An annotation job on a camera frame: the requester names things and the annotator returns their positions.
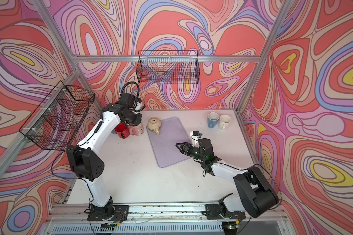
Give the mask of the red mug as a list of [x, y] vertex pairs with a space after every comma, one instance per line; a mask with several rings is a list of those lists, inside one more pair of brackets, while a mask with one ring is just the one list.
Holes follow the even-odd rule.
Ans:
[[114, 128], [116, 134], [121, 138], [121, 139], [126, 139], [130, 136], [130, 131], [129, 127], [127, 124], [124, 122], [121, 122]]

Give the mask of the pink patterned mug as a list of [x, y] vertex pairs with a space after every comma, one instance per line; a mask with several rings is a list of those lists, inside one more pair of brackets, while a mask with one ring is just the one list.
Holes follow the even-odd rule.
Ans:
[[130, 135], [132, 136], [140, 136], [144, 133], [144, 127], [142, 123], [139, 125], [130, 125], [128, 128]]

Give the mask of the beige ceramic teapot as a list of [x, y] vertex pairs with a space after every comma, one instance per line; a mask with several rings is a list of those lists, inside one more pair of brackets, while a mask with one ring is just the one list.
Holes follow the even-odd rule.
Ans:
[[161, 120], [159, 120], [158, 118], [151, 118], [148, 121], [147, 127], [150, 131], [154, 132], [156, 135], [160, 134], [160, 128], [162, 126], [162, 122]]

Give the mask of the blue floral mug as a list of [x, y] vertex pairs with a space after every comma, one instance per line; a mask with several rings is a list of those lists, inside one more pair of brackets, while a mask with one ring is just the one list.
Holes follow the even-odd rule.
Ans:
[[220, 119], [220, 115], [216, 112], [209, 113], [207, 117], [207, 126], [209, 128], [214, 128]]

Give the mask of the white mug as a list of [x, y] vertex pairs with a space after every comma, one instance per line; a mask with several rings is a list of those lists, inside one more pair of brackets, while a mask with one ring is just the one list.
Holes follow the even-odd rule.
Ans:
[[221, 130], [226, 130], [230, 123], [232, 121], [232, 118], [229, 115], [221, 115], [219, 118], [219, 129]]

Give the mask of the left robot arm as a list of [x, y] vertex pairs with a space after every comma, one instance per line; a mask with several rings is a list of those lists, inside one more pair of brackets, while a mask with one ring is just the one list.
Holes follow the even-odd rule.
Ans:
[[106, 188], [102, 176], [105, 163], [100, 158], [100, 152], [109, 134], [119, 124], [141, 124], [141, 111], [144, 109], [139, 92], [133, 95], [121, 89], [118, 101], [102, 109], [93, 129], [77, 145], [70, 145], [65, 150], [75, 179], [82, 180], [90, 193], [86, 210], [90, 222], [114, 221], [115, 215], [119, 216], [119, 223], [126, 220], [124, 213], [114, 208], [112, 196]]

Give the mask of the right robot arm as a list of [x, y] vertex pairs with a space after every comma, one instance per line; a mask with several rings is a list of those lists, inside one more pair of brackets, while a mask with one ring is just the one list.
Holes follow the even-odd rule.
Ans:
[[199, 131], [193, 131], [191, 139], [193, 143], [177, 143], [176, 148], [199, 163], [203, 175], [208, 173], [225, 179], [237, 189], [236, 195], [230, 193], [219, 199], [218, 212], [206, 212], [207, 217], [230, 218], [236, 212], [247, 212], [251, 217], [258, 218], [279, 205], [279, 196], [258, 167], [238, 168], [227, 164], [215, 155], [211, 140], [202, 138]]

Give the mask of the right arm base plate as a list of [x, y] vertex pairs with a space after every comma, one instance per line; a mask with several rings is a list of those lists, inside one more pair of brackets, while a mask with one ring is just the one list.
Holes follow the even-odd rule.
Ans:
[[218, 203], [206, 204], [205, 210], [202, 212], [202, 215], [206, 216], [208, 220], [234, 219], [234, 220], [242, 221], [243, 219], [246, 218], [246, 215], [244, 212], [241, 212], [241, 211], [230, 212], [227, 209], [225, 209], [223, 205]]

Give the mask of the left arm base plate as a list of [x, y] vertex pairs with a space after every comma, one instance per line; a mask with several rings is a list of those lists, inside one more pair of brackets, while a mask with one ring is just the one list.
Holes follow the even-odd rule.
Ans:
[[116, 221], [123, 222], [127, 220], [129, 205], [109, 205], [107, 207], [97, 207], [93, 204], [86, 209], [89, 222]]

